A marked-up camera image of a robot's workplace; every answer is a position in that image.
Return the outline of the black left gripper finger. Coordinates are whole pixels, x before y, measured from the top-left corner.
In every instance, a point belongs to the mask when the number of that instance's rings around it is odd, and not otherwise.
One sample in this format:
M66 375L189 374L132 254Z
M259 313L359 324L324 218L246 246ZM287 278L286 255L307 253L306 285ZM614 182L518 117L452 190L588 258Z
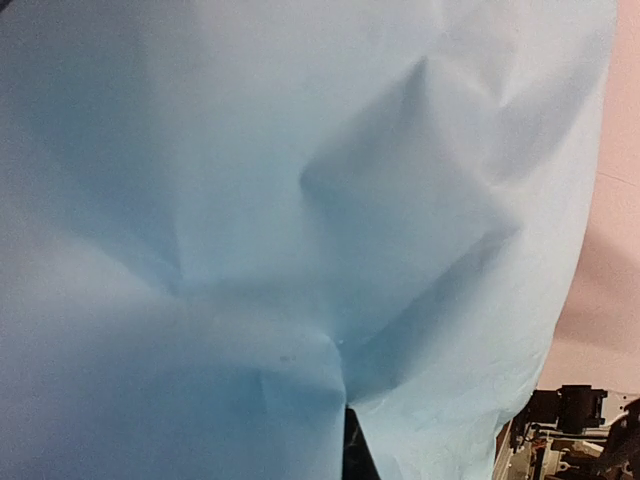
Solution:
M379 480L356 412L349 406L345 408L343 439L342 479Z

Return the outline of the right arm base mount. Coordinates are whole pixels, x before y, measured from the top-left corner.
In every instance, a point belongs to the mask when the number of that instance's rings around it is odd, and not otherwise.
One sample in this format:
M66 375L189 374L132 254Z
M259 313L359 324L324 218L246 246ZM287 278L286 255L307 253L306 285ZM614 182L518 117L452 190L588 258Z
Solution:
M637 479L639 395L590 385L534 391L497 437L492 477Z

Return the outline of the blue wrapping paper sheet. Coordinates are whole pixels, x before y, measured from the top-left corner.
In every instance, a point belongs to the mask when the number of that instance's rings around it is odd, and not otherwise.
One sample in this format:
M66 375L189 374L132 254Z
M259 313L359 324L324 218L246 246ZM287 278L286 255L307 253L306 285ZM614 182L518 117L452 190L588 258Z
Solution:
M585 233L613 1L14 1L1 475L487 479Z

